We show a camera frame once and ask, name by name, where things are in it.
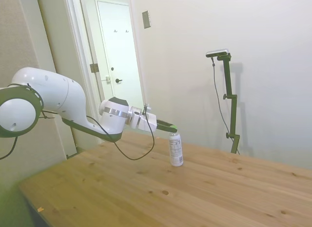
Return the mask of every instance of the wood knot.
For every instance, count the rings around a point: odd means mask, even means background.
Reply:
[[[213,182],[213,181],[204,181],[204,183],[207,183],[207,184],[210,184],[210,185],[215,185],[215,182]]]
[[[267,214],[267,213],[265,213],[267,216],[269,216],[269,217],[274,217],[274,216],[272,216],[272,215],[270,215],[270,214]]]
[[[238,163],[238,159],[232,159],[231,162],[234,163],[234,164],[237,164]]]
[[[161,193],[163,193],[164,195],[168,195],[169,194],[169,192],[166,191],[166,190],[163,190]]]

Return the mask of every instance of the door hinge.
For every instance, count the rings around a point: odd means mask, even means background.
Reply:
[[[91,72],[92,72],[92,73],[99,72],[98,64],[97,64],[97,63],[92,63],[92,64],[90,64],[90,68],[91,68]]]

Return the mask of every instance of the doorway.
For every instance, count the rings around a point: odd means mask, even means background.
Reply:
[[[143,108],[128,0],[81,0],[81,5],[105,99]]]

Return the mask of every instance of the door frame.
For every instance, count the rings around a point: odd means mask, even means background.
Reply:
[[[88,54],[88,52],[91,52],[91,54],[95,54],[95,50],[93,50],[92,47],[91,47],[91,50],[86,50],[86,48],[83,48],[83,41],[92,41],[93,42],[93,40],[89,39],[88,35],[85,35],[83,33],[83,31],[79,28],[79,26],[82,26],[82,25],[81,25],[81,20],[78,21],[77,16],[76,16],[74,0],[65,0],[65,1],[66,1],[66,6],[67,6],[67,9],[69,12],[69,16],[70,16],[71,27],[72,27],[72,30],[74,32],[76,48],[77,48],[77,52],[79,55],[80,64],[82,67],[82,75],[86,80],[86,89],[87,89],[86,94],[88,95],[88,97],[91,98],[94,95],[95,91],[97,91],[97,90],[96,90],[95,86],[91,85],[91,83],[92,83],[92,80],[90,77],[91,69],[87,63],[87,56],[88,56],[87,54]],[[143,74],[143,71],[141,68],[141,63],[140,63],[140,58],[139,58],[140,55],[139,55],[139,50],[138,50],[138,45],[137,45],[137,32],[136,32],[136,28],[135,28],[135,24],[134,24],[134,19],[133,19],[133,17],[134,17],[134,15],[133,15],[134,12],[133,12],[133,8],[132,8],[133,2],[132,2],[132,0],[128,0],[128,3],[121,3],[121,2],[109,1],[109,0],[98,0],[98,1],[129,6],[129,13],[130,13],[131,26],[132,26],[133,39],[134,39],[134,44],[135,44],[136,62],[137,62],[139,80],[140,80],[141,93],[142,93],[143,103],[147,103],[147,97],[146,97],[146,93],[145,93],[146,88],[145,88],[145,84],[144,84],[144,82],[145,82],[144,81],[144,74]],[[83,7],[86,8],[86,3],[84,1],[82,1],[79,6],[81,6],[82,8]],[[99,19],[99,11],[98,11],[97,1],[96,1],[96,8],[97,8],[98,19]],[[84,24],[83,26],[86,26],[86,30],[87,30],[88,34],[92,34],[89,21],[86,21],[86,25]],[[104,51],[105,51],[105,56],[107,59],[107,52],[106,52],[105,44],[104,44]],[[95,100],[95,98],[92,97],[91,105],[92,104],[96,105],[96,102],[97,101]],[[92,114],[97,113],[97,110],[94,109],[95,105],[90,106]]]
[[[76,45],[76,50],[77,50],[77,54],[78,54],[78,58],[80,61],[80,66],[81,66],[81,71],[80,70],[77,70],[77,71],[80,72],[80,74],[83,76],[83,79],[85,81],[85,88],[86,88],[85,94],[88,96],[88,99],[90,101],[91,115],[93,118],[99,121],[98,107],[100,106],[101,100],[99,101],[98,99],[96,99],[95,96],[101,95],[101,92],[98,89],[99,86],[95,83],[95,81],[92,79],[92,76],[91,76],[92,73],[91,73],[90,65],[88,63],[88,55],[89,55],[89,52],[91,53],[92,51],[90,50],[90,46],[88,47],[85,46],[85,42],[89,41],[87,35],[82,30],[82,28],[85,26],[85,23],[83,23],[81,19],[78,20],[77,12],[75,10],[75,7],[77,6],[82,7],[82,5],[80,3],[77,3],[77,0],[65,0],[65,3],[66,3],[67,10],[68,10],[70,26],[73,31],[74,42]],[[98,137],[96,137],[96,140],[98,144],[103,142],[103,140],[101,140]]]

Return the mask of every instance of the black cable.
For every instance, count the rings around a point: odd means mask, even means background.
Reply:
[[[145,156],[147,156],[147,155],[154,149],[154,146],[155,146],[155,138],[154,138],[154,134],[153,134],[153,131],[152,131],[152,129],[151,129],[150,123],[148,122],[148,118],[147,118],[147,114],[146,114],[146,108],[147,108],[147,107],[144,107],[143,115],[145,115],[145,117],[146,117],[147,125],[148,125],[148,127],[150,128],[150,131],[151,131],[151,134],[152,134],[152,137],[153,137],[153,146],[152,146],[152,148],[151,148],[146,154],[142,155],[141,157],[136,158],[136,159],[133,159],[133,158],[130,158],[129,156],[127,156],[127,155],[118,147],[118,145],[114,142],[115,146],[116,146],[117,149],[120,151],[120,153],[121,153],[124,157],[126,157],[127,159],[132,160],[132,161],[140,160],[140,159],[144,158]],[[87,117],[90,118],[90,119],[92,119],[92,120],[94,120],[94,121],[98,124],[98,126],[107,134],[107,136],[110,138],[110,140],[113,141],[111,135],[110,135],[108,132],[106,132],[106,130],[99,124],[99,122],[97,122],[97,121],[96,121],[94,118],[92,118],[91,116],[87,116]]]
[[[55,117],[47,117],[45,114],[44,114],[44,111],[42,111],[42,114],[43,116],[42,117],[39,117],[40,118],[45,118],[45,119],[54,119]]]
[[[42,111],[42,112],[46,112],[46,113],[51,113],[51,114],[56,114],[56,115],[58,115],[58,113],[53,112],[53,111]]]
[[[15,138],[11,151],[10,151],[7,155],[1,157],[0,160],[5,159],[5,158],[8,157],[10,154],[12,154],[12,152],[13,152],[15,146],[16,146],[16,142],[17,142],[17,141],[18,141],[18,137]]]
[[[218,90],[217,90],[216,84],[215,84],[215,62],[214,62],[213,57],[211,57],[211,60],[213,61],[213,68],[214,68],[214,88],[215,88],[216,96],[217,96],[217,99],[218,99],[219,111],[220,111],[220,114],[221,114],[221,118],[222,118],[222,120],[223,120],[223,122],[224,122],[224,124],[225,124],[225,127],[226,127],[226,129],[227,129],[227,131],[228,131],[228,134],[230,134],[229,128],[228,128],[228,126],[227,126],[227,124],[225,123],[225,120],[224,120],[224,118],[223,118],[223,114],[222,114],[221,106],[220,106],[219,94],[218,94]]]

